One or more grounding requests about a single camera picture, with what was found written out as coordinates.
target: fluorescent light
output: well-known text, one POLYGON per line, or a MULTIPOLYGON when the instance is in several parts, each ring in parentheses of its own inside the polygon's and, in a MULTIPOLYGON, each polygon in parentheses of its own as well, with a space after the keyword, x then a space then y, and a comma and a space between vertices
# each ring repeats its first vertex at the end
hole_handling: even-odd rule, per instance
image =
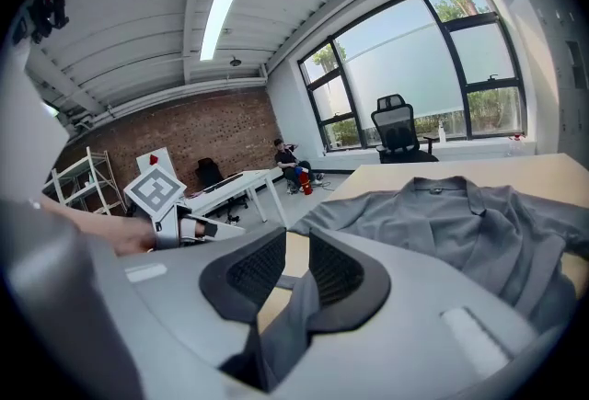
POLYGON ((221 29, 233 0, 213 0, 202 38, 201 60, 212 60, 221 29))
POLYGON ((53 108, 52 106, 50 106, 49 104, 47 104, 46 102, 43 101, 43 106, 45 106, 45 109, 52 115, 52 116, 57 116, 57 114, 59 114, 59 110, 57 110, 56 108, 53 108))

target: shirt collar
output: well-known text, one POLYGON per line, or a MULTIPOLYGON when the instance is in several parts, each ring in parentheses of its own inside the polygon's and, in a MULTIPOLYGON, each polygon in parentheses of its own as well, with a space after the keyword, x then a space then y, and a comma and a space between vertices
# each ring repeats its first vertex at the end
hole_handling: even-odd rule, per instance
POLYGON ((413 196, 416 190, 429 190, 432 194, 442 190, 460 190, 467 192, 468 207, 475 215, 484 215, 487 210, 479 187, 472 181, 461 176, 447 177, 445 179, 428 179, 426 177, 414 177, 409 181, 400 194, 413 196))

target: sleeve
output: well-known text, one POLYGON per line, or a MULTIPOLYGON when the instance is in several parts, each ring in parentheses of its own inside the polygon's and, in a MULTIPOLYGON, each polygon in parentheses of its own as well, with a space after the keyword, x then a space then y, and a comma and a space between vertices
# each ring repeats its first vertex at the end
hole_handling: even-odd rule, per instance
POLYGON ((291 232, 309 235, 314 227, 340 230, 352 225, 364 213, 370 201, 370 193, 353 199, 331 200, 320 203, 313 211, 290 228, 291 232))
POLYGON ((542 229, 564 238, 565 251, 589 260, 589 209, 527 194, 520 198, 542 229))

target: man sitting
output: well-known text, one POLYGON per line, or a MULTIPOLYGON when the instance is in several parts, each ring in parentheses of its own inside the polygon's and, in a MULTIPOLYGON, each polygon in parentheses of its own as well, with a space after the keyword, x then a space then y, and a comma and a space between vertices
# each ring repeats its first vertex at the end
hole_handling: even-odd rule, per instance
POLYGON ((317 175, 315 175, 315 173, 311 171, 311 165, 308 161, 298 161, 293 155, 293 152, 286 148, 282 139, 276 139, 274 141, 274 146, 278 151, 278 153, 274 156, 274 160, 276 160, 276 165, 278 165, 278 167, 281 168, 281 170, 284 173, 284 177, 286 177, 286 179, 289 182, 294 183, 295 188, 297 190, 301 189, 301 183, 298 180, 298 175, 295 171, 295 168, 297 166, 301 166, 309 170, 309 180, 311 181, 311 184, 321 184, 323 174, 318 173, 317 175))

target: window frame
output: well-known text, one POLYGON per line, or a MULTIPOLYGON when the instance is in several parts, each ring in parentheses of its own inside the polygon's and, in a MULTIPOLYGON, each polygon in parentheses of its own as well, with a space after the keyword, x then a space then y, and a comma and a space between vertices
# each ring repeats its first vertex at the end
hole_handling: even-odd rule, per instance
MULTIPOLYGON (((407 1, 407 0, 387 1, 386 3, 384 3, 380 6, 377 6, 376 8, 368 11, 367 13, 357 17, 355 20, 348 23, 343 28, 338 29, 335 33, 327 36, 327 38, 325 40, 321 41, 321 43, 316 48, 312 49, 305 56, 303 56, 303 58, 301 60, 298 61, 299 70, 301 71, 301 75, 303 76, 303 81, 305 82, 306 92, 309 96, 309 101, 311 102, 311 107, 313 109, 313 113, 315 114, 315 120, 316 120, 318 128, 319 128, 319 134, 321 135, 321 140, 322 140, 322 142, 325 146, 325 149, 328 153, 329 152, 340 152, 340 151, 344 151, 344 150, 375 148, 377 146, 377 145, 368 145, 366 142, 364 129, 362 128, 362 124, 360 122, 360 118, 359 118, 359 115, 358 115, 358 112, 356 109, 356 105, 353 100, 352 90, 350 88, 350 84, 348 82, 348 77, 345 72, 345 67, 343 65, 343 62, 341 61, 340 51, 337 48, 337 44, 336 44, 335 40, 341 34, 354 28, 355 26, 358 26, 359 24, 361 24, 362 22, 367 20, 369 17, 372 17, 372 16, 380 13, 381 11, 389 9, 390 7, 392 7, 394 5, 402 3, 403 1, 407 1), (330 72, 324 74, 320 78, 316 79, 314 82, 309 83, 308 75, 306 73, 306 68, 303 67, 303 64, 314 53, 316 53, 317 51, 320 51, 321 49, 323 49, 327 45, 330 45, 330 47, 333 51, 333 55, 335 56, 336 62, 338 64, 338 67, 335 68, 334 70, 331 70, 330 72), (344 86, 344 89, 346 92, 346 96, 347 96, 348 102, 350 104, 351 112, 346 113, 346 114, 342 114, 340 116, 336 115, 328 120, 321 120, 321 118, 319 117, 319 114, 318 114, 318 108, 315 103, 315 99, 313 97, 313 91, 315 89, 325 85, 328 81, 331 81, 332 79, 334 79, 338 76, 341 78, 341 81, 343 83, 343 86, 344 86), (329 125, 331 123, 336 123, 336 122, 339 122, 342 120, 347 120, 347 119, 352 119, 352 118, 354 118, 354 121, 356 123, 356 129, 358 130, 358 139, 359 139, 360 145, 355 146, 355 147, 342 147, 342 148, 331 149, 331 147, 329 145, 329 139, 326 136, 326 133, 324 130, 324 126, 329 125)), ((463 107, 464 107, 464 121, 465 121, 466 135, 459 136, 459 137, 453 137, 452 140, 457 141, 457 140, 464 140, 466 138, 466 140, 470 141, 470 140, 477 140, 477 139, 491 138, 491 137, 507 137, 507 136, 514 135, 515 133, 527 134, 527 103, 526 103, 526 99, 525 99, 525 88, 524 88, 524 83, 522 80, 521 69, 519 66, 519 62, 517 61, 517 56, 515 54, 514 45, 513 45, 512 40, 507 32, 507 28, 505 27, 505 24, 501 18, 501 15, 499 14, 497 6, 492 2, 492 0, 485 0, 487 2, 487 6, 491 9, 491 12, 477 14, 475 16, 460 17, 457 19, 451 19, 449 21, 443 22, 439 18, 439 16, 437 15, 437 12, 435 11, 435 8, 433 7, 430 0, 422 0, 422 1, 425 3, 426 7, 430 11, 432 18, 435 21, 435 23, 436 23, 440 33, 442 34, 444 41, 445 41, 446 48, 448 49, 448 52, 450 53, 450 58, 452 59, 452 63, 453 63, 454 68, 456 70, 456 77, 458 79, 460 93, 462 96, 462 102, 463 102, 463 107), (509 59, 512 63, 512 67, 514 70, 514 77, 502 78, 502 79, 497 79, 497 80, 492 79, 492 80, 486 80, 486 81, 482 81, 482 82, 469 84, 467 82, 464 68, 462 66, 462 62, 460 61, 458 50, 456 48, 456 45, 454 44, 454 40, 452 39, 451 33, 454 31, 457 31, 457 30, 470 29, 470 28, 475 28, 477 26, 484 26, 484 25, 488 25, 488 24, 497 25, 497 27, 502 35, 503 42, 505 43, 505 48, 509 54, 509 59), (468 104, 468 94, 475 93, 478 91, 487 91, 487 90, 500 89, 500 88, 506 88, 506 87, 517 87, 517 91, 519 94, 521 129, 517 130, 517 131, 503 131, 503 132, 496 132, 496 133, 475 133, 473 135, 473 133, 472 133, 472 120, 470 117, 470 107, 468 104)))

